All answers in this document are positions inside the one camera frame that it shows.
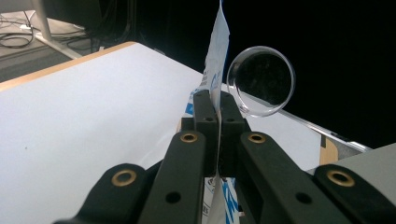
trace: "brass insert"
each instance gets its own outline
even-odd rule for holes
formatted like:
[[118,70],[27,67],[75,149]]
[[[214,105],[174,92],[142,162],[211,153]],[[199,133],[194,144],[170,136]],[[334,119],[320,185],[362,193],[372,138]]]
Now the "brass insert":
[[265,142],[265,136],[258,133],[253,133],[248,136],[248,140],[254,143],[263,143]]
[[198,135],[196,135],[195,133],[185,133],[180,136],[180,139],[185,143],[192,143],[198,139]]
[[117,187],[124,187],[132,184],[136,180],[137,174],[133,170],[121,170],[113,175],[111,183]]
[[355,180],[347,173],[337,170],[330,170],[327,172],[327,177],[334,183],[342,187],[352,187],[355,185]]

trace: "screw hole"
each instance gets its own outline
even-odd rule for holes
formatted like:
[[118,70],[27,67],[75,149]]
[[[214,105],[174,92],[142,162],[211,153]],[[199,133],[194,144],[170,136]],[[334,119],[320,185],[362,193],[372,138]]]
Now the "screw hole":
[[249,139],[250,141],[254,142],[254,143],[263,143],[263,142],[265,142],[265,137],[264,137],[264,135],[262,135],[262,134],[257,134],[257,133],[251,134],[251,135],[248,137],[248,139]]
[[114,186],[124,187],[134,183],[136,177],[137,175],[133,170],[121,170],[113,175],[111,182]]
[[180,136],[181,141],[185,143],[192,143],[198,139],[198,136],[194,133],[186,133]]
[[327,172],[327,177],[334,184],[342,187],[352,187],[355,185],[355,180],[349,174],[342,171],[330,170]]
[[178,192],[170,192],[166,195],[165,200],[168,203],[178,203],[181,199],[181,196]]
[[305,194],[305,193],[296,193],[296,199],[300,202],[300,203],[305,203],[305,204],[309,204],[312,203],[312,199],[311,197],[309,197],[309,195]]

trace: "white tabletop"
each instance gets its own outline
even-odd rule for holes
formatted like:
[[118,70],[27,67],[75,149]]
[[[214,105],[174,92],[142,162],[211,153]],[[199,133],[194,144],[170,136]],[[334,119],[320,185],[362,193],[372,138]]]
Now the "white tabletop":
[[[201,78],[132,44],[0,91],[0,223],[73,217],[107,169],[160,161]],[[281,114],[248,122],[318,166],[318,133]]]

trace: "desk leg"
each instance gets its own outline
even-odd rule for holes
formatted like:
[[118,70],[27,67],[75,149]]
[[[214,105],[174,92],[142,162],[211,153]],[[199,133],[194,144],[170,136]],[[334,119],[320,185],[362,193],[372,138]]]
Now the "desk leg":
[[50,26],[47,19],[47,13],[46,10],[44,9],[43,0],[32,0],[32,4],[35,9],[38,22],[41,25],[41,33],[37,33],[35,35],[35,38],[37,38],[39,41],[43,42],[44,44],[52,47],[53,49],[60,51],[62,54],[66,55],[71,59],[82,57],[80,54],[76,53],[70,48],[52,39],[52,36],[50,34]]

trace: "petri dish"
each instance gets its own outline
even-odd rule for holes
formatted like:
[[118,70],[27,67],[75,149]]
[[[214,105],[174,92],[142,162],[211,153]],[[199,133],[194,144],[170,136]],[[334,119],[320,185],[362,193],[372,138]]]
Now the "petri dish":
[[251,47],[233,59],[227,74],[227,88],[243,115],[270,116],[293,95],[294,69],[278,50]]

